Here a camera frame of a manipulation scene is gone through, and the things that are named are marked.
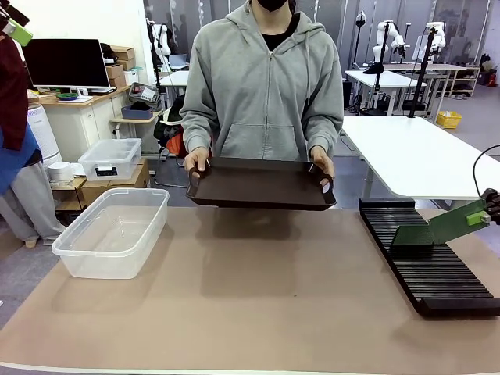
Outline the person's left hand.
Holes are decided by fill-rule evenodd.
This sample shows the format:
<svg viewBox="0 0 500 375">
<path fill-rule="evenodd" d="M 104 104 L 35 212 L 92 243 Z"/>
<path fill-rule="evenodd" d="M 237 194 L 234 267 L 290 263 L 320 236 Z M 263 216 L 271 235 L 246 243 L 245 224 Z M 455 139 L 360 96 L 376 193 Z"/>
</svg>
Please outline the person's left hand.
<svg viewBox="0 0 500 375">
<path fill-rule="evenodd" d="M 327 152 L 321 146 L 313 146 L 310 151 L 310 160 L 317 166 L 325 175 L 335 178 L 334 163 L 328 156 Z"/>
</svg>

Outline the person's right hand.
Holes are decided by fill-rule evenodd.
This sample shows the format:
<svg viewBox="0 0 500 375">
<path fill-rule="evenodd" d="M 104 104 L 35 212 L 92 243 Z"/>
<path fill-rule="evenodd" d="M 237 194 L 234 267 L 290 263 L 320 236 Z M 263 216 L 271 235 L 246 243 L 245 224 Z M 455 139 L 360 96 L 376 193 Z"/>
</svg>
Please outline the person's right hand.
<svg viewBox="0 0 500 375">
<path fill-rule="evenodd" d="M 199 147 L 189 152 L 184 158 L 184 168 L 187 173 L 192 173 L 197 178 L 204 177 L 206 163 L 210 157 L 207 148 Z"/>
</svg>

